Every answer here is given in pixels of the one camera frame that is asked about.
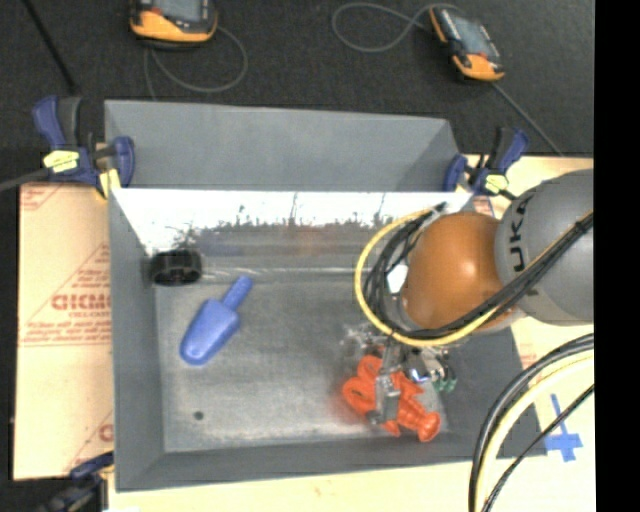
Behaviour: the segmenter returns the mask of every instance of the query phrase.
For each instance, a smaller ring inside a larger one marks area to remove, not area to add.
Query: orange toy
[[[375,381],[382,365],[379,357],[364,356],[358,363],[356,377],[351,377],[342,386],[342,395],[358,413],[363,416],[375,410]],[[400,390],[398,417],[382,424],[382,427],[394,436],[400,435],[400,426],[418,433],[422,442],[431,441],[440,431],[440,414],[435,411],[427,412],[415,396],[424,390],[409,380],[402,371],[391,374],[391,380],[396,389]]]

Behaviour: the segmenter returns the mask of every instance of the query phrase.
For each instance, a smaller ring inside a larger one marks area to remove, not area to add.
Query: orange and black device
[[[130,9],[133,33],[157,48],[201,45],[218,26],[214,0],[131,0]]]
[[[500,54],[479,21],[449,7],[432,7],[429,17],[463,78],[494,82],[504,76]]]

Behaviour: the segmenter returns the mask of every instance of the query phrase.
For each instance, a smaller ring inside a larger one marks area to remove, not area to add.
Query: blue clamp
[[[485,160],[480,158],[475,168],[463,155],[456,155],[445,172],[443,190],[453,192],[458,186],[473,195],[510,197],[507,191],[507,171],[526,152],[529,137],[517,128],[499,128],[494,148]]]
[[[36,103],[31,113],[38,133],[48,142],[51,152],[45,157],[50,181],[87,183],[106,195],[96,162],[112,158],[121,186],[128,186],[135,166],[133,140],[115,137],[104,149],[93,150],[80,146],[76,138],[77,113],[81,98],[72,96],[58,99],[47,96]]]
[[[34,512],[77,512],[94,498],[104,498],[100,489],[105,481],[99,471],[113,463],[113,452],[107,452],[75,467],[69,473],[73,484],[35,507]]]

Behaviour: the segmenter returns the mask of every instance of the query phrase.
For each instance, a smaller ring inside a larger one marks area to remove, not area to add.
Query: blue scoop
[[[201,366],[226,345],[240,328],[236,309],[252,287],[251,278],[240,276],[222,301],[208,299],[200,306],[180,344],[180,356],[186,363]]]

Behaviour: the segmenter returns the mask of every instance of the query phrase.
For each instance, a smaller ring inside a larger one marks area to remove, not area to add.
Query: yellow cable
[[[378,330],[380,330],[383,334],[391,336],[392,338],[394,338],[397,341],[400,341],[401,343],[405,343],[407,345],[411,345],[411,346],[414,346],[414,347],[420,347],[420,348],[435,347],[435,346],[448,345],[449,343],[453,343],[454,341],[457,341],[457,340],[463,338],[467,334],[470,334],[475,329],[480,327],[498,309],[498,306],[495,306],[495,307],[491,308],[490,310],[488,310],[486,313],[484,313],[480,317],[478,317],[475,320],[469,322],[467,325],[465,325],[464,327],[461,327],[460,329],[458,329],[457,331],[455,331],[455,332],[453,332],[451,334],[447,334],[447,335],[441,336],[439,338],[432,338],[432,339],[427,339],[427,340],[423,340],[423,339],[419,339],[419,338],[411,338],[410,336],[405,336],[403,334],[395,332],[390,326],[388,326],[384,322],[382,322],[382,320],[380,320],[375,315],[375,313],[373,311],[371,311],[371,308],[367,304],[367,301],[364,298],[364,294],[362,292],[362,271],[363,271],[364,266],[365,266],[365,264],[367,262],[367,258],[369,257],[369,254],[371,253],[373,248],[378,244],[378,242],[382,238],[384,238],[388,233],[390,233],[391,231],[396,229],[398,226],[401,226],[402,224],[406,224],[407,222],[410,222],[410,221],[412,221],[414,219],[417,219],[418,217],[420,217],[422,215],[425,215],[425,214],[427,214],[427,213],[429,213],[429,212],[431,212],[433,210],[434,210],[434,208],[426,208],[424,210],[420,210],[420,211],[417,211],[417,212],[409,213],[409,214],[407,214],[407,215],[405,215],[403,217],[400,217],[400,218],[390,222],[389,224],[387,224],[386,226],[381,228],[375,235],[373,235],[373,237],[369,240],[367,245],[365,245],[364,249],[360,253],[360,257],[358,258],[358,262],[356,264],[354,280],[353,280],[356,300],[358,301],[358,305],[360,306],[360,309],[362,309],[362,311],[365,314],[365,316],[367,317],[367,319]],[[592,211],[593,210],[590,210],[589,212],[587,212],[580,219],[580,221],[584,220],[584,218],[586,218]],[[542,258],[545,254],[547,254],[555,246],[555,243],[556,242],[554,241],[542,253],[540,253],[536,258],[534,258],[527,265],[527,267],[524,269],[524,271],[526,272],[526,270],[531,265],[535,264],[540,258]]]
[[[591,351],[586,357],[583,355],[580,359],[573,359],[565,362],[564,365],[556,368],[554,371],[546,375],[542,380],[531,386],[513,405],[508,409],[498,426],[496,427],[491,440],[487,443],[487,447],[482,458],[481,466],[478,471],[477,492],[476,492],[476,510],[480,512],[484,503],[491,494],[489,487],[489,478],[487,476],[487,464],[494,462],[495,458],[506,438],[507,434],[513,428],[524,411],[535,402],[540,394],[548,391],[553,385],[557,384],[561,379],[594,364],[594,352]]]

